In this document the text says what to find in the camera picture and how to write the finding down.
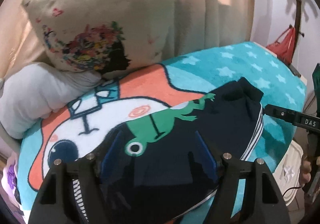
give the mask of green frog print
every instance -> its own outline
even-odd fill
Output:
[[[208,93],[198,102],[188,101],[177,106],[155,112],[153,114],[126,122],[128,128],[135,136],[125,145],[125,153],[130,156],[140,156],[144,153],[148,143],[154,143],[168,135],[176,118],[184,121],[194,121],[196,116],[188,115],[194,109],[203,110],[205,100],[214,100],[215,94]]]

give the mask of human hand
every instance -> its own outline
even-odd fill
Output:
[[[308,161],[307,156],[303,155],[301,159],[299,183],[303,187],[306,183],[311,180],[311,162]]]

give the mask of white star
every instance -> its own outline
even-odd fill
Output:
[[[189,57],[185,57],[182,60],[182,64],[190,64],[190,65],[195,65],[198,61],[200,61],[199,59],[195,58],[194,56],[189,56]]]
[[[285,95],[289,99],[290,104],[296,104],[296,101],[288,93],[286,93]]]
[[[217,69],[219,71],[219,76],[227,76],[227,77],[233,77],[232,74],[235,73],[235,71],[230,70],[228,67],[223,67],[220,69]]]
[[[266,81],[263,78],[260,78],[259,80],[255,80],[254,82],[257,84],[258,88],[270,88],[269,84],[271,82]]]
[[[234,47],[232,47],[232,46],[230,46],[230,45],[225,46],[224,48],[225,48],[226,50],[233,50],[233,49],[234,49]]]
[[[233,54],[229,53],[229,52],[221,52],[221,56],[223,58],[229,58],[229,59],[232,59],[233,58]]]
[[[300,86],[297,86],[297,89],[300,91],[301,94],[305,95],[304,89],[302,89]]]
[[[286,183],[290,182],[293,178],[293,176],[295,175],[295,172],[293,170],[293,166],[289,167],[289,166],[285,166],[283,167],[284,170],[284,180]]]
[[[244,47],[247,47],[247,48],[249,48],[249,49],[252,49],[252,46],[249,45],[249,44],[245,44]]]
[[[273,60],[272,61],[270,61],[270,64],[273,66],[273,67],[279,67],[279,65],[278,64],[276,64]]]
[[[285,78],[282,77],[280,74],[278,74],[276,78],[278,78],[279,82],[285,83]]]
[[[274,125],[274,126],[277,126],[278,124],[273,120],[272,117],[270,116],[267,116],[267,115],[264,115],[263,116],[263,124],[266,126],[266,125]]]
[[[247,54],[249,55],[249,57],[254,57],[255,59],[257,58],[257,55],[254,54],[252,51],[247,52]]]
[[[259,67],[257,64],[251,64],[251,66],[252,67],[254,67],[256,70],[258,70],[258,71],[262,71],[262,68],[261,67]]]

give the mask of frog eye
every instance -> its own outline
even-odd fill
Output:
[[[130,155],[139,155],[143,151],[143,145],[139,142],[132,142],[127,146],[127,152]]]
[[[189,101],[186,101],[186,102],[183,102],[179,105],[173,106],[170,109],[182,109],[182,108],[185,108],[188,104],[189,104]]]

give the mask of red bag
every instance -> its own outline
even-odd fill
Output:
[[[285,34],[282,42],[279,39]],[[289,66],[292,63],[292,57],[294,52],[294,41],[295,41],[296,29],[290,25],[274,43],[269,44],[266,48],[275,53],[279,60]]]

